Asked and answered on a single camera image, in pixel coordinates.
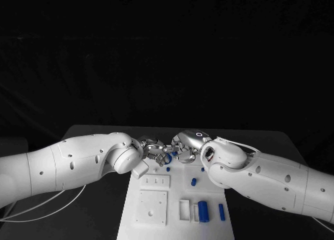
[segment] table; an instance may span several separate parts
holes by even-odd
[[[70,128],[62,139],[90,135],[124,132],[133,138],[143,135],[157,137],[165,144],[185,128],[132,127],[108,125],[75,125]],[[299,150],[280,131],[204,129],[212,138],[224,137],[235,142],[254,146],[264,153],[281,156],[306,164]],[[77,201],[55,215],[42,220],[25,223],[5,223],[0,240],[25,239],[117,239],[121,214],[124,209],[130,173],[110,173],[91,183]],[[28,220],[52,213],[75,197],[81,188],[65,193],[46,205],[16,220]],[[18,202],[13,213],[34,207],[57,193],[45,193]],[[228,209],[237,240],[257,239],[334,239],[334,234],[313,220],[312,217],[277,211],[251,199],[234,189],[225,190]]]

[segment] white board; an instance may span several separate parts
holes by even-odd
[[[144,161],[150,166],[146,173],[149,181],[144,184],[144,176],[140,179],[132,176],[117,240],[234,240],[225,189],[215,186],[209,178],[206,178],[208,173],[202,172],[199,157],[189,164],[180,163],[173,158],[172,163],[163,167],[159,167],[152,159]],[[198,178],[196,186],[191,185],[189,178],[192,177]],[[166,224],[137,223],[136,216],[139,209],[142,209],[139,202],[142,201],[142,191],[168,192]],[[189,210],[185,211],[188,205],[183,205],[182,214],[191,214],[191,220],[180,220],[180,200],[186,200],[182,201],[183,204],[189,201]],[[198,216],[195,217],[199,201],[208,202],[209,222],[199,222]],[[219,204],[224,204],[227,221],[221,221]],[[153,205],[150,208],[146,207],[140,213],[146,215],[146,218],[150,217],[147,221],[153,219],[153,216],[147,215],[149,209],[153,209]]]

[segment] black background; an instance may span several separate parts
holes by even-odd
[[[0,136],[75,124],[283,131],[334,174],[334,1],[0,4]]]

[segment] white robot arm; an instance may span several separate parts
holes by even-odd
[[[209,179],[222,188],[265,206],[319,218],[334,224],[334,176],[297,162],[255,152],[248,154],[227,139],[211,139],[199,130],[183,131],[172,146],[180,146],[178,159],[195,161],[199,154]]]
[[[0,157],[0,208],[34,195],[75,189],[110,172],[132,171],[140,178],[149,171],[146,157],[163,166],[166,147],[157,139],[133,139],[126,133],[72,137],[49,147]]]

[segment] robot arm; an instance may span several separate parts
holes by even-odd
[[[192,162],[196,154],[212,182],[234,188],[265,206],[334,224],[334,176],[297,162],[257,152],[248,154],[227,139],[199,130],[182,132],[172,145],[188,145],[178,158]]]
[[[34,195],[75,189],[110,172],[132,171],[139,179],[149,171],[143,159],[163,165],[166,150],[159,140],[139,141],[114,132],[72,137],[35,152],[0,157],[0,208]]]

